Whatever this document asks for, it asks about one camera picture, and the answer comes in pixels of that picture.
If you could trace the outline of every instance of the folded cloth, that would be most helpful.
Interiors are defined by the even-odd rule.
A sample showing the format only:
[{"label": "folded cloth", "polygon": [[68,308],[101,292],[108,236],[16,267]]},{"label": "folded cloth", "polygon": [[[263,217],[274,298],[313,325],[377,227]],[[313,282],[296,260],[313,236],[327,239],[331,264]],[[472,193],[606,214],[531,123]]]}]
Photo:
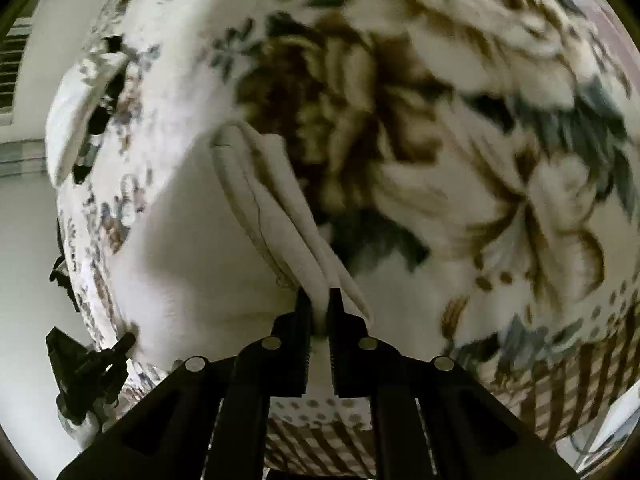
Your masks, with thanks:
[{"label": "folded cloth", "polygon": [[129,56],[96,48],[62,78],[46,123],[47,172],[58,188],[71,172],[84,143],[89,119],[109,83],[125,69]]},{"label": "folded cloth", "polygon": [[[134,359],[164,369],[193,355],[238,354],[293,310],[300,286],[311,298],[316,333],[324,330],[333,286],[349,312],[369,317],[313,222],[282,139],[243,124],[195,142],[110,269],[118,331],[135,330]],[[328,370],[318,338],[310,383],[330,390]]]}]

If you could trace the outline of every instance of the white wall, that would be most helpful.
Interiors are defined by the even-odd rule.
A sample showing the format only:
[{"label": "white wall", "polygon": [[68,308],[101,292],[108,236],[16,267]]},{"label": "white wall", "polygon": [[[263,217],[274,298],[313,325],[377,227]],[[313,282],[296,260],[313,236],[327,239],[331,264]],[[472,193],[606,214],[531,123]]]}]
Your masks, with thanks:
[{"label": "white wall", "polygon": [[0,426],[39,480],[55,479],[78,453],[58,420],[45,337],[57,326],[90,341],[64,290],[49,283],[58,255],[46,177],[0,178]]},{"label": "white wall", "polygon": [[0,142],[43,139],[49,106],[66,70],[107,0],[42,0],[22,58],[14,122],[0,126]]}]

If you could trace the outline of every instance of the floral bedsheet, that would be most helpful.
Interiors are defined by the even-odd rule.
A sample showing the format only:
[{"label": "floral bedsheet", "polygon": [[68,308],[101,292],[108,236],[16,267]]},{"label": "floral bedsheet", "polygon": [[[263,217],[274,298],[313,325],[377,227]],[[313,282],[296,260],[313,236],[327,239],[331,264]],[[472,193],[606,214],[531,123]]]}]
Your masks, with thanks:
[{"label": "floral bedsheet", "polygon": [[[612,54],[585,15],[595,11],[573,0],[110,0],[86,52],[117,34],[134,59],[91,173],[58,195],[94,341],[117,338],[110,257],[193,139],[241,119],[286,139],[317,224],[367,300],[421,306],[407,326],[421,357],[455,357],[548,442],[585,424],[640,360],[638,70]],[[382,325],[395,315],[377,310]],[[129,372],[133,401],[166,375]],[[371,478],[366,421],[309,402],[272,406],[268,460]]]}]

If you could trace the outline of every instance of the dot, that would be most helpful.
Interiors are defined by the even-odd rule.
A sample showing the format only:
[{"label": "dot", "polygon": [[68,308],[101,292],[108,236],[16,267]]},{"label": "dot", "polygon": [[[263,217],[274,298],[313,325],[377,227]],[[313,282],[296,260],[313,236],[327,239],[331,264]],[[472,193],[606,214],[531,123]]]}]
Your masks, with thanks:
[{"label": "dot", "polygon": [[513,276],[510,272],[501,272],[500,273],[500,281],[505,285],[511,285],[513,283]]},{"label": "dot", "polygon": [[476,269],[482,270],[484,267],[484,258],[482,257],[482,254],[476,254],[476,257],[474,258],[474,265],[476,266]]},{"label": "dot", "polygon": [[489,292],[494,289],[491,282],[482,276],[476,278],[476,285],[479,289],[484,290],[485,292]]}]

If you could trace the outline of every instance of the silver screw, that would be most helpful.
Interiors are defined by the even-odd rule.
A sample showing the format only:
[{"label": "silver screw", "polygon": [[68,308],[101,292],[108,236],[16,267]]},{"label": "silver screw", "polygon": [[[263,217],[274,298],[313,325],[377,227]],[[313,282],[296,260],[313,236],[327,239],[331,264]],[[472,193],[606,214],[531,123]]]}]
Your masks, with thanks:
[{"label": "silver screw", "polygon": [[378,348],[378,340],[372,337],[363,337],[358,341],[358,346],[363,350],[375,350]]},{"label": "silver screw", "polygon": [[453,370],[453,361],[448,357],[436,357],[433,360],[433,365],[441,372],[450,372]]},{"label": "silver screw", "polygon": [[282,342],[276,336],[265,337],[262,340],[262,348],[265,350],[277,350],[282,345]]},{"label": "silver screw", "polygon": [[202,357],[192,357],[187,359],[184,367],[190,372],[199,372],[206,366],[207,362]]}]

